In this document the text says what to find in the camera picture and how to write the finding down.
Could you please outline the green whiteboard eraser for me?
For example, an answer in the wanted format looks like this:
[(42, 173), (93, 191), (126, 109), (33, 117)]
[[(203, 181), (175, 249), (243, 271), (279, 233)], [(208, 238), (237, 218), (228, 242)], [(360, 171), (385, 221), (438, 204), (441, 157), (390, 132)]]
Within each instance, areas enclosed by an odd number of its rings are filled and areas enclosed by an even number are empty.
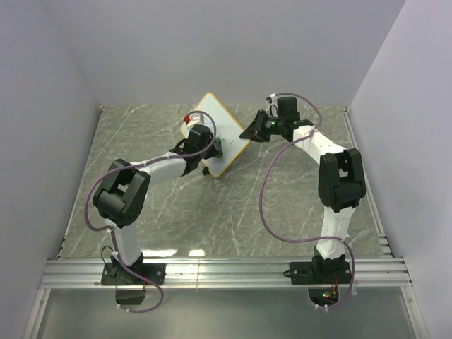
[(214, 141), (214, 149), (215, 149), (215, 153), (214, 153), (214, 157), (215, 158), (221, 158), (223, 156), (223, 151), (222, 151), (222, 141), (220, 138), (216, 138)]

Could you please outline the yellow framed whiteboard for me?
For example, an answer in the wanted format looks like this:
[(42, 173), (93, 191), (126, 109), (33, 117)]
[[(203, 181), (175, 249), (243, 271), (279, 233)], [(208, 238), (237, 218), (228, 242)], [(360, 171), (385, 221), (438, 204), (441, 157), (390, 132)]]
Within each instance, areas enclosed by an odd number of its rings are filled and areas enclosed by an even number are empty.
[(189, 135), (189, 128), (195, 123), (201, 122), (213, 131), (212, 121), (215, 122), (215, 137), (220, 139), (222, 157), (212, 157), (208, 160), (202, 160), (202, 163), (208, 168), (212, 177), (219, 178), (246, 149), (248, 144), (250, 144), (250, 140), (239, 137), (244, 131), (244, 128), (214, 94), (207, 92), (195, 106), (195, 110), (208, 113), (211, 118), (206, 116), (200, 118), (199, 114), (195, 114), (194, 117), (191, 116), (190, 119), (184, 118), (186, 122), (182, 122), (179, 130), (182, 136), (186, 138)]

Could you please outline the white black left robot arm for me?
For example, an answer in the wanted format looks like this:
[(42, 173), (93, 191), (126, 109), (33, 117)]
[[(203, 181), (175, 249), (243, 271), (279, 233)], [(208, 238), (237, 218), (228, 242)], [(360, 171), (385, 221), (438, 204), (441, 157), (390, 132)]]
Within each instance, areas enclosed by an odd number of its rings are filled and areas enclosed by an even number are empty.
[(195, 124), (187, 138), (164, 155), (143, 162), (115, 160), (106, 175), (91, 190), (93, 205), (106, 225), (113, 243), (113, 257), (120, 262), (118, 276), (127, 284), (137, 283), (143, 275), (139, 261), (136, 220), (141, 214), (149, 188), (168, 179), (194, 171), (199, 162), (221, 155), (215, 141), (216, 129)]

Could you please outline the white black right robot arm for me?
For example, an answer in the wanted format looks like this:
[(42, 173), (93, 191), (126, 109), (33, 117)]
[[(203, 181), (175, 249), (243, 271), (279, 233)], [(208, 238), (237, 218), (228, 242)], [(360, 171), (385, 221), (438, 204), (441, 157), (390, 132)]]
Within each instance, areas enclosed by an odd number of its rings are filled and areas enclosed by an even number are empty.
[(323, 224), (321, 235), (315, 238), (317, 244), (308, 274), (318, 283), (331, 283), (342, 274), (351, 274), (345, 259), (345, 239), (351, 217), (366, 195), (361, 153), (332, 142), (307, 119), (272, 118), (263, 110), (258, 111), (240, 138), (263, 143), (273, 135), (282, 136), (289, 146), (303, 150), (319, 165)]

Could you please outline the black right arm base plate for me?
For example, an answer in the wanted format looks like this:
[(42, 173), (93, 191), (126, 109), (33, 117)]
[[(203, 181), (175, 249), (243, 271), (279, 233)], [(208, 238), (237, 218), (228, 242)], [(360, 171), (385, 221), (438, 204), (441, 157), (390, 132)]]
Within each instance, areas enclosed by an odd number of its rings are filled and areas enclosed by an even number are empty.
[(290, 262), (289, 269), (283, 272), (293, 285), (331, 285), (348, 284), (352, 279), (350, 265), (346, 262), (339, 268), (323, 270), (312, 262)]

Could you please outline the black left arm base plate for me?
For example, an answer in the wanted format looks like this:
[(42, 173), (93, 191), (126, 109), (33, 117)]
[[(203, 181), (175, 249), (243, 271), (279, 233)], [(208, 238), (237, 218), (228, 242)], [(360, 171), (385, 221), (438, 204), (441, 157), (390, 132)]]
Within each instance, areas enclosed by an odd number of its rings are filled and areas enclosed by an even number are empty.
[(104, 286), (125, 286), (147, 284), (139, 276), (162, 285), (166, 276), (166, 265), (164, 263), (142, 263), (129, 268), (131, 274), (119, 262), (106, 263), (103, 268), (100, 284)]

